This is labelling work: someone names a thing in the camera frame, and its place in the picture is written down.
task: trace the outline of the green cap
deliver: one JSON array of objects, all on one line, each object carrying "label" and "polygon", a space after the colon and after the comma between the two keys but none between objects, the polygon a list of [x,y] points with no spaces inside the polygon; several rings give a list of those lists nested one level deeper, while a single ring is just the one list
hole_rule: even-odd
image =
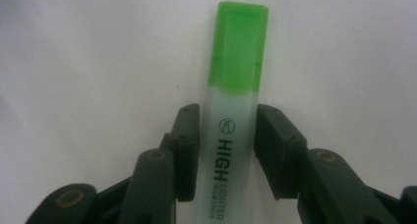
[{"label": "green cap", "polygon": [[259,91],[267,21],[265,6],[218,4],[209,85],[229,94]]}]

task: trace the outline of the highlighter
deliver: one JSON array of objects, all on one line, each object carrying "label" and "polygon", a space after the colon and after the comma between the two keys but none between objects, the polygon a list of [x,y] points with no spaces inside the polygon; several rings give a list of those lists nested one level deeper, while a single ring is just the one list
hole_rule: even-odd
[{"label": "highlighter", "polygon": [[244,223],[268,8],[218,5],[191,223]]}]

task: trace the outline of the logo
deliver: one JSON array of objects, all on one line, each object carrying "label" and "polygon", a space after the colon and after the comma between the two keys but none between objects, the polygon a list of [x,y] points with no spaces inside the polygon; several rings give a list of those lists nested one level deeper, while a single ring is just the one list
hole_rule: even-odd
[{"label": "logo", "polygon": [[235,124],[231,119],[223,119],[218,127],[223,134],[231,134],[235,129]]}]

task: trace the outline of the white background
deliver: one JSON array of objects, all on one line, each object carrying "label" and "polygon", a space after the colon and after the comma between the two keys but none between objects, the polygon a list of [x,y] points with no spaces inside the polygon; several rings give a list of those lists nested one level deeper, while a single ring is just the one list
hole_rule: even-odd
[{"label": "white background", "polygon": [[[125,179],[204,104],[220,1],[0,0],[0,223],[67,184]],[[416,185],[417,0],[233,1],[269,7],[260,102],[367,185]],[[300,223],[256,160],[250,184],[252,223]]]}]

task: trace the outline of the marker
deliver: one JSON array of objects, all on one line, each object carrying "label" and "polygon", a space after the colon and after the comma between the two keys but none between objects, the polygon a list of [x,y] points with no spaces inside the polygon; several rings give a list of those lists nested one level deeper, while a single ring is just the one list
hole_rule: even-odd
[{"label": "marker", "polygon": [[218,5],[193,224],[244,223],[268,8]]}]

